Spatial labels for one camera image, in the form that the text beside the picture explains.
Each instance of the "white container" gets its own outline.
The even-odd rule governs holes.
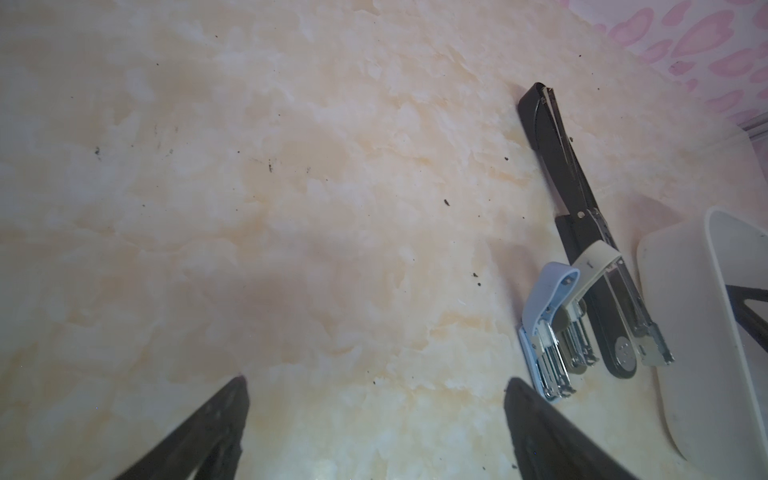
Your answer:
[[[657,372],[680,453],[723,480],[768,478],[768,355],[734,320],[725,290],[768,289],[768,233],[712,207],[647,235],[637,265],[675,358]]]

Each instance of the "pink heart-patterned fabric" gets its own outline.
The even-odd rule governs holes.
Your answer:
[[[758,28],[768,30],[768,2],[752,17],[752,23]]]
[[[640,59],[649,65],[659,61],[667,56],[673,43],[671,38],[654,43],[640,55]]]
[[[676,27],[683,21],[685,12],[690,8],[693,3],[692,0],[683,0],[674,7],[670,8],[670,11],[661,19],[661,24],[667,27]]]
[[[617,41],[619,45],[628,47],[648,33],[650,24],[653,21],[654,10],[652,8],[642,8],[626,22],[621,22],[613,27],[608,36]]]
[[[752,70],[752,67],[755,65],[754,58],[754,50],[752,48],[745,48],[712,62],[709,69],[720,77],[740,77]]]
[[[720,98],[707,100],[704,104],[709,107],[710,110],[721,113],[735,107],[742,98],[744,98],[744,90],[734,90],[726,93]]]
[[[734,17],[733,10],[721,10],[702,18],[675,45],[672,58],[695,55],[721,46],[733,37],[730,24]]]
[[[750,75],[750,83],[759,84],[768,80],[768,67],[763,67],[759,70],[755,70]]]
[[[685,86],[685,90],[690,93],[694,91],[696,86],[699,84],[699,81],[696,78],[691,78],[689,81],[685,82],[683,85]]]
[[[680,75],[685,75],[686,73],[688,73],[691,70],[691,68],[693,68],[695,65],[696,65],[695,61],[678,60],[669,67],[669,72],[675,77],[678,77]]]
[[[768,112],[768,0],[555,1],[715,112]]]
[[[756,108],[750,108],[749,110],[740,111],[737,114],[733,114],[729,116],[728,120],[738,125],[757,115],[757,112],[759,112],[759,110],[757,110]]]

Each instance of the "black stapler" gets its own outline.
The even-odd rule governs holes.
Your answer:
[[[597,240],[616,248],[563,128],[553,90],[534,84],[518,102],[518,113],[531,147],[568,209],[567,215],[554,219],[568,260],[576,261]],[[623,261],[590,288],[584,303],[605,365],[614,376],[628,379],[637,371],[633,341],[644,365],[663,366],[674,361]],[[574,348],[567,342],[561,344]]]

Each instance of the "marble-patterned table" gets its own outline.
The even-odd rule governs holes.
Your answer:
[[[238,372],[238,478],[518,478],[515,327],[565,261],[535,81],[633,271],[710,205],[768,223],[746,135],[557,2],[11,0],[0,39],[3,478],[111,478]],[[702,478],[652,369],[576,386],[632,472]]]

